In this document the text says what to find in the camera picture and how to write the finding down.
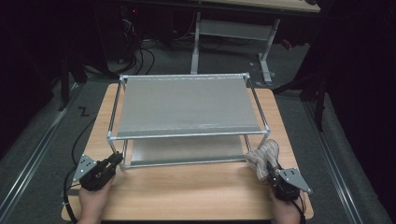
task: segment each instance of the upper shelf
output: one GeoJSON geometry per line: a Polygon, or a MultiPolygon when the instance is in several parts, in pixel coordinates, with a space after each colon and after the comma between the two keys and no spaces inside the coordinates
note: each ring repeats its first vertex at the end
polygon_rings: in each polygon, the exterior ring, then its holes
{"type": "Polygon", "coordinates": [[[117,138],[263,134],[248,74],[127,76],[117,138]]]}

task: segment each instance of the gray carpet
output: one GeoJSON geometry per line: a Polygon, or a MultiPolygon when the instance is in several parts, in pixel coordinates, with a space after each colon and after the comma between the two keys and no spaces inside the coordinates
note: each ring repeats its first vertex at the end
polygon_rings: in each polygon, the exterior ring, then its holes
{"type": "MultiPolygon", "coordinates": [[[[154,42],[145,45],[154,46],[154,42]]],[[[263,84],[257,56],[251,53],[232,53],[227,49],[203,49],[199,73],[240,73],[249,72],[254,85],[273,89],[291,81],[297,72],[309,46],[292,50],[274,45],[268,56],[271,71],[275,72],[274,84],[263,84]]],[[[155,55],[155,63],[150,74],[188,74],[191,66],[191,46],[161,44],[150,49],[155,55]]],[[[152,62],[151,55],[144,53],[144,64],[139,74],[145,74],[152,62]]],[[[110,63],[110,68],[120,66],[110,63]]],[[[125,74],[132,74],[134,68],[125,74]]],[[[78,135],[96,116],[106,87],[115,80],[101,76],[90,76],[76,99],[68,107],[67,113],[52,137],[48,151],[39,163],[26,190],[21,195],[7,223],[66,223],[61,219],[64,176],[72,167],[71,148],[78,135]]],[[[47,127],[59,113],[62,104],[59,89],[54,89],[54,99],[43,108],[20,136],[14,147],[0,162],[0,175],[3,179],[0,199],[3,201],[17,180],[22,168],[38,145],[47,127]]],[[[310,197],[315,214],[307,223],[351,223],[334,186],[329,168],[326,166],[318,133],[306,112],[306,103],[300,102],[297,91],[287,91],[276,96],[278,107],[284,120],[297,162],[307,183],[314,189],[310,197]]],[[[327,98],[323,117],[322,133],[327,140],[334,158],[345,178],[351,195],[360,211],[364,223],[391,223],[382,205],[371,189],[370,182],[361,170],[345,139],[341,126],[327,98]]],[[[91,127],[85,132],[76,147],[77,159],[88,140],[91,127]]]]}

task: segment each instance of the black curtain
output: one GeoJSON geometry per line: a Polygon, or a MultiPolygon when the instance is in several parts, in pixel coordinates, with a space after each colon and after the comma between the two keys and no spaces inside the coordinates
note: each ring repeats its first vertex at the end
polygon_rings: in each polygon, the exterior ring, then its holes
{"type": "Polygon", "coordinates": [[[352,149],[380,202],[396,222],[396,3],[334,1],[295,78],[311,93],[325,84],[352,149]]]}
{"type": "Polygon", "coordinates": [[[52,97],[62,70],[60,6],[51,1],[0,3],[1,156],[52,97]]]}

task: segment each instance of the gray shelf panel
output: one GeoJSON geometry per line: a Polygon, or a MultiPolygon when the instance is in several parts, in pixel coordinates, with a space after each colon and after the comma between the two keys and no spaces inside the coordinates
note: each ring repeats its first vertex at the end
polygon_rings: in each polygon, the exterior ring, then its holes
{"type": "Polygon", "coordinates": [[[131,145],[131,167],[245,161],[237,135],[135,139],[131,145]]]}
{"type": "Polygon", "coordinates": [[[263,133],[245,75],[128,77],[117,137],[263,133]]]}
{"type": "Polygon", "coordinates": [[[229,21],[200,21],[200,35],[218,35],[267,41],[272,26],[236,23],[229,21]]]}

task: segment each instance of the metal bracket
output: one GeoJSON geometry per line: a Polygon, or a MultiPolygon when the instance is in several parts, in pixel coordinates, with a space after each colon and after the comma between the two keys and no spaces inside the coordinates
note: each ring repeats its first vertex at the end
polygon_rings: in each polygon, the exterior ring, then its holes
{"type": "Polygon", "coordinates": [[[79,159],[78,167],[73,177],[73,182],[80,180],[85,174],[87,174],[90,170],[93,169],[97,164],[96,161],[86,156],[85,154],[81,155],[79,159]]]}
{"type": "Polygon", "coordinates": [[[259,54],[259,60],[260,60],[260,67],[262,68],[262,76],[264,78],[264,83],[266,85],[271,85],[273,84],[272,82],[272,73],[268,69],[267,61],[262,59],[262,54],[259,54]]]}
{"type": "Polygon", "coordinates": [[[305,191],[308,194],[313,193],[313,190],[309,188],[305,180],[301,176],[300,172],[295,168],[286,170],[279,170],[279,176],[282,177],[288,184],[305,191]]]}

